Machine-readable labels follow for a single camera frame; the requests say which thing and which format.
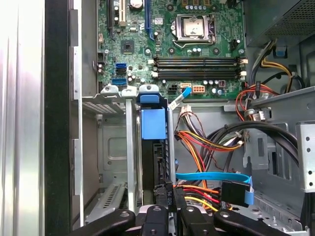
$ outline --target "ventilation holes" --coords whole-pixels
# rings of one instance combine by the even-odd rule
[[[92,102],[84,102],[84,106],[96,111],[97,113],[117,113],[113,108],[111,108],[108,105],[102,105],[102,104],[94,104]]]
[[[315,1],[306,0],[292,13],[280,20],[266,35],[308,36],[315,32]]]
[[[115,186],[115,187],[113,188],[113,190],[112,190],[112,192],[109,194],[109,196],[108,196],[108,198],[107,198],[107,200],[106,200],[106,202],[105,202],[103,208],[109,207],[109,205],[112,203],[112,200],[114,199],[114,196],[115,196],[115,194],[116,194],[117,189],[118,189],[118,186]]]

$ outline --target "blue sata port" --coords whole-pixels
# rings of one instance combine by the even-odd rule
[[[127,81],[125,78],[112,78],[112,85],[126,85]]]
[[[116,63],[116,69],[127,69],[127,63]]]

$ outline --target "blue pcie slot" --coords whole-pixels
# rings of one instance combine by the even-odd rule
[[[127,85],[127,81],[125,78],[112,78],[112,85]]]
[[[150,39],[154,41],[153,33],[151,29],[151,0],[144,1],[144,13],[145,13],[145,29],[149,34]]]
[[[116,63],[116,68],[124,68],[127,69],[127,63]]]

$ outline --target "chipset chip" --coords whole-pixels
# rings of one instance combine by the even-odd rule
[[[133,40],[122,40],[121,53],[122,54],[133,54],[134,53],[134,41]]]

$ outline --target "metal bracket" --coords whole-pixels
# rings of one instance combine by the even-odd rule
[[[301,188],[306,193],[312,193],[315,192],[315,123],[300,123],[296,126],[296,131]]]
[[[85,223],[89,224],[119,209],[125,189],[125,183],[112,183],[99,198],[96,206],[86,218]]]
[[[159,89],[157,85],[141,85],[139,93],[159,93]]]

